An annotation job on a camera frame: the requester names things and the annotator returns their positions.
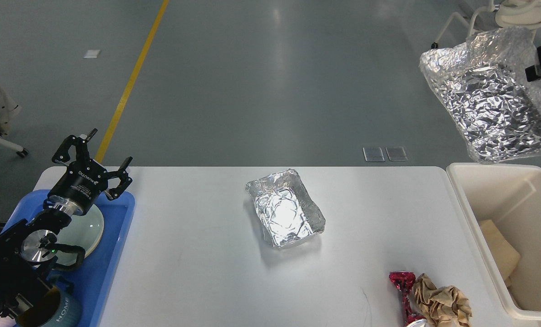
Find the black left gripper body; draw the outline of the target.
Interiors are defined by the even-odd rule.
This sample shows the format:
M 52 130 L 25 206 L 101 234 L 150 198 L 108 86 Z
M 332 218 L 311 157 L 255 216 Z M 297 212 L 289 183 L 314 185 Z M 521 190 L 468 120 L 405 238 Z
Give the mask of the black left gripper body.
M 48 202 L 72 210 L 70 215 L 88 213 L 100 193 L 108 188 L 107 169 L 98 163 L 71 163 L 48 193 Z

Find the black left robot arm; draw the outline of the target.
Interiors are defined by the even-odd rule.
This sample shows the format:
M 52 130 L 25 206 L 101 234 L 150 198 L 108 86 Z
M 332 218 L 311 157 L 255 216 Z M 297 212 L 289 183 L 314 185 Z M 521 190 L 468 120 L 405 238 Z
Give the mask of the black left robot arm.
M 68 321 L 69 300 L 60 300 L 56 310 L 50 308 L 50 300 L 61 298 L 61 291 L 48 276 L 52 270 L 79 269 L 86 251 L 60 243 L 58 237 L 73 217 L 87 214 L 101 194 L 118 199 L 133 182 L 127 172 L 132 157 L 114 171 L 90 157 L 88 143 L 96 132 L 63 140 L 52 161 L 66 170 L 48 192 L 42 211 L 0 234 L 0 317 L 12 317 L 22 327 L 57 326 L 55 312 L 62 315 L 60 323 L 75 325 Z

